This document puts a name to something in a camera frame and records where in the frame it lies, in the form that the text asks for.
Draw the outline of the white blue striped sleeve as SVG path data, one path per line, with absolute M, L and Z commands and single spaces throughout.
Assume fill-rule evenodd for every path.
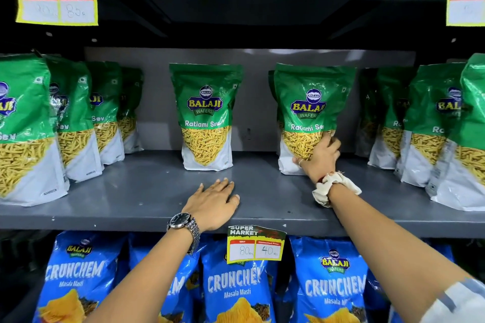
M 485 323 L 485 284 L 473 278 L 453 284 L 420 323 Z

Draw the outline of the person's right forearm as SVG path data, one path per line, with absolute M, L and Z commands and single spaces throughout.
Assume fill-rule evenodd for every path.
M 420 323 L 446 289 L 471 277 L 341 184 L 329 199 L 404 323 Z

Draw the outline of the row of blue chip packets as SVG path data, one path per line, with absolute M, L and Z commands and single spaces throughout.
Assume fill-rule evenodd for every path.
M 45 270 L 33 323 L 85 319 L 160 240 L 159 234 L 63 231 Z M 351 241 L 290 236 L 294 271 L 282 301 L 289 323 L 368 323 L 389 301 Z M 282 261 L 227 263 L 227 239 L 202 240 L 178 268 L 157 323 L 276 323 Z

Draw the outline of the silver metal wristwatch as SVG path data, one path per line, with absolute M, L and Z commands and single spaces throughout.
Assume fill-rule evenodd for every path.
M 196 219 L 188 212 L 180 212 L 174 215 L 168 222 L 166 230 L 170 229 L 187 229 L 190 231 L 192 236 L 192 243 L 188 250 L 188 254 L 192 255 L 194 252 L 197 251 L 200 238 L 201 238 L 201 231 L 198 227 Z

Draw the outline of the person's left hand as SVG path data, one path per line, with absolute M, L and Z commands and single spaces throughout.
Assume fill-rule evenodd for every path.
M 207 189 L 201 184 L 181 211 L 196 219 L 201 233 L 217 230 L 234 215 L 226 210 L 227 200 L 234 195 L 234 186 L 227 178 L 216 180 Z

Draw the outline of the white fabric scrunchie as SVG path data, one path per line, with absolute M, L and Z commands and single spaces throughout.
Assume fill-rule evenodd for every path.
M 312 191 L 314 200 L 325 208 L 331 207 L 331 202 L 328 195 L 334 184 L 343 185 L 357 196 L 362 193 L 362 190 L 349 178 L 344 176 L 343 173 L 338 171 L 328 173 L 316 183 L 316 188 Z

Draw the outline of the person's right hand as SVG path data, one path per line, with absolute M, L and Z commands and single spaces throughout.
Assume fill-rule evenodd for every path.
M 306 167 L 306 175 L 314 184 L 328 173 L 336 171 L 336 161 L 341 154 L 340 147 L 340 140 L 327 132 L 314 147 L 312 157 L 308 160 Z

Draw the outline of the green noodle snack pouch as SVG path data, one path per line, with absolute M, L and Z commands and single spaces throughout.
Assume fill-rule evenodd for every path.
M 293 157 L 310 160 L 322 136 L 334 135 L 356 71 L 348 66 L 276 64 L 270 87 L 277 103 L 281 133 L 278 166 L 282 174 L 304 175 Z

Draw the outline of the grey metal shelf board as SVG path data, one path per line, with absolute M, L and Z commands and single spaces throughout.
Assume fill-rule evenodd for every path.
M 422 188 L 400 183 L 392 172 L 358 157 L 343 157 L 337 167 L 362 189 L 362 198 L 418 237 L 485 239 L 485 212 L 432 202 Z M 313 237 L 346 235 L 333 211 L 313 200 L 311 181 L 280 173 L 274 153 L 236 152 L 233 167 L 197 172 L 185 170 L 180 154 L 167 150 L 128 155 L 46 204 L 0 204 L 0 229 L 162 232 L 200 183 L 209 186 L 224 177 L 235 182 L 241 197 L 229 226 L 257 225 Z

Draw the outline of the person's left forearm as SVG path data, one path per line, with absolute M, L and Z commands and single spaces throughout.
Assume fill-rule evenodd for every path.
M 187 228 L 168 230 L 84 323 L 157 323 L 192 242 Z

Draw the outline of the row of green snack packets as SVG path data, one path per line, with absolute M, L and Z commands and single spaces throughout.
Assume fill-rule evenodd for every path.
M 171 64 L 187 170 L 232 167 L 239 65 Z M 67 195 L 70 180 L 102 174 L 125 158 L 137 130 L 130 99 L 143 75 L 116 62 L 0 57 L 0 201 L 34 206 Z

